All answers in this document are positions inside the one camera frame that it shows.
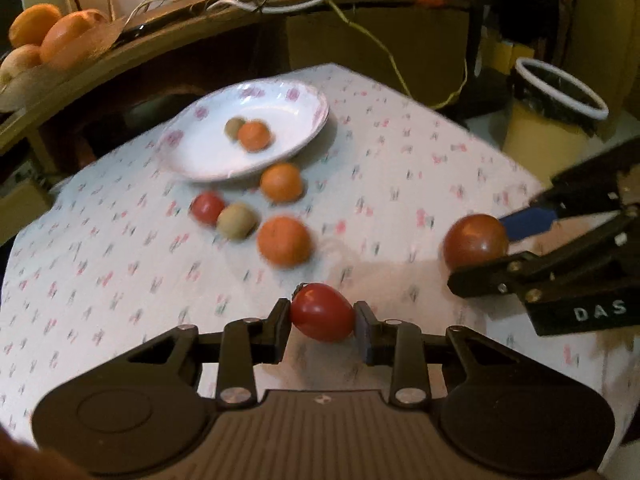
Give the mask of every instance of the table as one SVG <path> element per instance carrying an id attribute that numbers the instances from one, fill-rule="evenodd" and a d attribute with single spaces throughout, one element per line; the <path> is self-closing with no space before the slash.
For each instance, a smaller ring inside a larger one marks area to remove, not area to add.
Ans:
<path id="1" fill-rule="evenodd" d="M 260 259 L 255 235 L 231 243 L 190 218 L 203 186 L 158 170 L 155 128 L 76 174 L 53 209 L 15 241 L 0 308 L 0 422 L 32 440 L 30 416 L 50 389 L 181 323 L 221 331 L 263 317 L 300 282 L 324 281 L 366 300 L 380 319 L 442 334 L 466 324 L 604 394 L 617 447 L 640 398 L 638 346 L 628 331 L 539 338 L 517 298 L 465 301 L 446 287 L 442 237 L 470 212 L 501 216 L 540 190 L 525 170 L 472 134 L 404 96 L 335 65 L 291 73 L 324 91 L 327 126 L 295 159 L 308 189 L 270 206 L 255 179 L 219 187 L 263 218 L 287 212 L 314 234 L 316 256 L 293 270 Z M 549 250 L 584 222 L 529 245 Z M 523 250 L 526 244 L 513 247 Z M 212 396 L 215 365 L 199 392 Z M 430 369 L 434 396 L 445 395 Z M 282 364 L 256 367 L 258 389 L 382 388 L 354 342 L 325 345 L 296 330 Z"/>

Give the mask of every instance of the tangerine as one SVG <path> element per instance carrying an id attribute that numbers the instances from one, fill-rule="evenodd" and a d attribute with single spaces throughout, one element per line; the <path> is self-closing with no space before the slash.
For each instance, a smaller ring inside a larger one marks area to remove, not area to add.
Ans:
<path id="1" fill-rule="evenodd" d="M 296 166 L 281 162 L 264 171 L 260 177 L 260 190 L 273 203 L 295 202 L 302 196 L 305 184 Z"/>
<path id="2" fill-rule="evenodd" d="M 238 129 L 238 140 L 248 152 L 260 152 L 271 144 L 271 133 L 262 121 L 247 121 Z"/>
<path id="3" fill-rule="evenodd" d="M 258 250 L 270 264 L 289 269 L 311 257 L 313 242 L 303 223 L 289 216 L 274 216 L 258 231 Z"/>

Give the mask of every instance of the floor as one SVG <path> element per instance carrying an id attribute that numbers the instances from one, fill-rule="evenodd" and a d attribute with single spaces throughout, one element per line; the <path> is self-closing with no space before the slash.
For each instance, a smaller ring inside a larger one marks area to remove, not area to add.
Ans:
<path id="1" fill-rule="evenodd" d="M 504 112 L 496 112 L 467 121 L 469 129 L 492 146 L 500 147 L 507 131 L 508 117 Z M 640 121 L 624 112 L 620 117 L 615 135 L 607 142 L 590 139 L 582 158 L 597 153 L 640 136 Z M 607 480 L 638 480 L 640 478 L 640 440 L 621 447 L 604 471 Z"/>

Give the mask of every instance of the yellow trash can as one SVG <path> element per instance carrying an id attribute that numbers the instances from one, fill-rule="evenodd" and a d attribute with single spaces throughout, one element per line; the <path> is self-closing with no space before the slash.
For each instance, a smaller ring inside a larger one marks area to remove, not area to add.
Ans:
<path id="1" fill-rule="evenodd" d="M 502 150 L 548 186 L 552 176 L 577 162 L 609 109 L 579 79 L 537 59 L 517 60 L 513 94 Z"/>

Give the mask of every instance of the plate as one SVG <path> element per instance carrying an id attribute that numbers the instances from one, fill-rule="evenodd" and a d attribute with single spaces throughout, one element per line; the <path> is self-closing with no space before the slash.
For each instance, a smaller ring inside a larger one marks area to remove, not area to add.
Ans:
<path id="1" fill-rule="evenodd" d="M 325 95 L 300 81 L 261 79 L 229 86 L 171 120 L 160 137 L 161 167 L 196 182 L 245 176 L 299 152 L 322 129 L 328 114 Z M 225 135 L 232 117 L 265 122 L 273 142 L 261 152 L 246 152 Z"/>

